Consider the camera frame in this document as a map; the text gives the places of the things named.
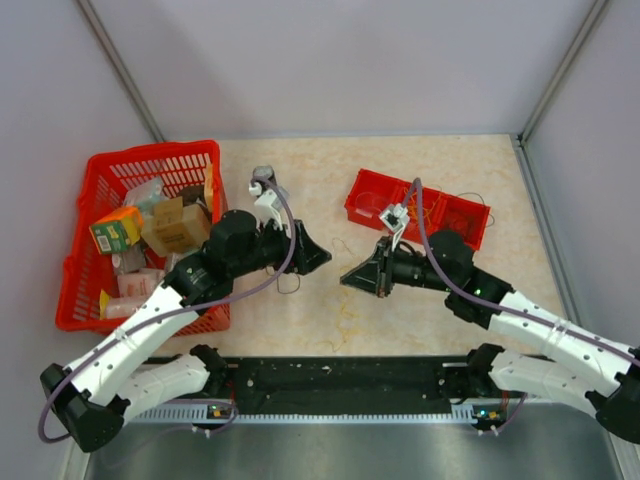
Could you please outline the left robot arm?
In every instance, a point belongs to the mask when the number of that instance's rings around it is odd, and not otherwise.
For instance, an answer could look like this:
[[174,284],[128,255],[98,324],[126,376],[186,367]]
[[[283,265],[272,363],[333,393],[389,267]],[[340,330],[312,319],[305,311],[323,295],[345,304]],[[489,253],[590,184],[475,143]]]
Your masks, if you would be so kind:
[[277,275],[314,272],[331,254],[295,219],[289,231],[264,224],[244,210],[226,212],[200,250],[180,260],[143,305],[98,346],[66,366],[50,364],[40,375],[46,404],[85,453],[108,444],[138,414],[182,395],[216,396],[226,387],[217,351],[197,346],[141,375],[152,353],[209,309],[241,297],[236,279],[272,267]]

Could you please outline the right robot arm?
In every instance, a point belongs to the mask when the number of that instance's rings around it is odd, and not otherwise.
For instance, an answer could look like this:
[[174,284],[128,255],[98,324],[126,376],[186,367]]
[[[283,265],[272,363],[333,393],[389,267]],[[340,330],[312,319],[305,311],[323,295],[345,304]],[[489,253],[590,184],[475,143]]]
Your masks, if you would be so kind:
[[424,253],[381,238],[373,254],[340,283],[379,298],[395,285],[447,292],[459,319],[537,350],[523,355],[483,344],[467,359],[467,384],[487,396],[496,389],[546,398],[579,410],[609,433],[639,441],[639,351],[555,315],[508,282],[476,267],[473,250],[453,231],[431,235]]

